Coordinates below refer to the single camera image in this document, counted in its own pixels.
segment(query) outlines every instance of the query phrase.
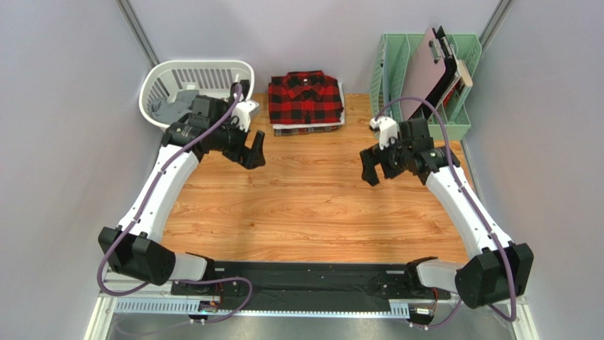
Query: white laundry basket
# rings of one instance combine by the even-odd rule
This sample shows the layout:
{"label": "white laundry basket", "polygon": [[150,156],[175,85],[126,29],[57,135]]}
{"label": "white laundry basket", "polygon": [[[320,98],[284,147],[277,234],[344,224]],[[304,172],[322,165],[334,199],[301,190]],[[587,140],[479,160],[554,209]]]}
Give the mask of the white laundry basket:
{"label": "white laundry basket", "polygon": [[174,102],[176,94],[182,90],[199,90],[200,94],[214,98],[228,98],[230,86],[236,81],[250,81],[252,98],[254,91],[254,69],[239,60],[172,60],[153,67],[147,75],[138,97],[142,116],[149,123],[166,130],[168,124],[160,123],[151,116],[151,102],[166,98]]}

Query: shirt collar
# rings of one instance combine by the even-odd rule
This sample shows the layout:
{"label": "shirt collar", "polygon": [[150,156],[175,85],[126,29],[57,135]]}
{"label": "shirt collar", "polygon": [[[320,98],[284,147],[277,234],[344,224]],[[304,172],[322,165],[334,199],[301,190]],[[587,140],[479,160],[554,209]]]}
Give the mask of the shirt collar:
{"label": "shirt collar", "polygon": [[315,100],[320,100],[325,93],[325,75],[322,71],[289,72],[283,80],[283,89],[294,99],[304,91],[311,91]]}

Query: pink clipboard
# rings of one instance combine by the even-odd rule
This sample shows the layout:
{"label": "pink clipboard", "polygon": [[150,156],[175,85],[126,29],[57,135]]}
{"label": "pink clipboard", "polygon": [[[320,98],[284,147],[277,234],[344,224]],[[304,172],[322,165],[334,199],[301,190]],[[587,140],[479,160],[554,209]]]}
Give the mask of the pink clipboard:
{"label": "pink clipboard", "polygon": [[[436,60],[435,52],[440,54],[440,58]],[[447,66],[444,64],[440,44],[434,35],[434,30],[429,28],[415,53],[409,59],[409,63],[407,63],[401,97],[427,98],[446,71]],[[419,101],[401,101],[400,105],[403,120],[407,120],[411,118],[422,103]]]}

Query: gray cloth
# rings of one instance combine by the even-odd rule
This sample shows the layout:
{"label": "gray cloth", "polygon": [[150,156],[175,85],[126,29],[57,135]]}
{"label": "gray cloth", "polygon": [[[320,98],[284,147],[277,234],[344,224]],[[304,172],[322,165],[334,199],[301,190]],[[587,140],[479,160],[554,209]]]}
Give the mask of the gray cloth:
{"label": "gray cloth", "polygon": [[189,109],[197,95],[199,95],[197,90],[185,90],[177,93],[173,103],[168,103],[166,98],[155,99],[151,102],[151,117],[160,123],[170,125],[191,113]]}

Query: wooden table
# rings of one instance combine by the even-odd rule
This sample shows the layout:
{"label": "wooden table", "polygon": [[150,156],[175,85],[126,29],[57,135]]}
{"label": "wooden table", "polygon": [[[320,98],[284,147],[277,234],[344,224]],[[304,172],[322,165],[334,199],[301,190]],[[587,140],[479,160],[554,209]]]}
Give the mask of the wooden table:
{"label": "wooden table", "polygon": [[[254,99],[262,112],[248,142],[255,130],[267,133],[267,165],[249,171],[206,155],[172,209],[164,246],[215,260],[467,262],[457,230],[417,177],[373,188],[361,180],[359,152],[376,143],[367,95],[346,95],[342,129],[290,137],[273,136],[266,95]],[[469,177],[460,143],[452,149]]]}

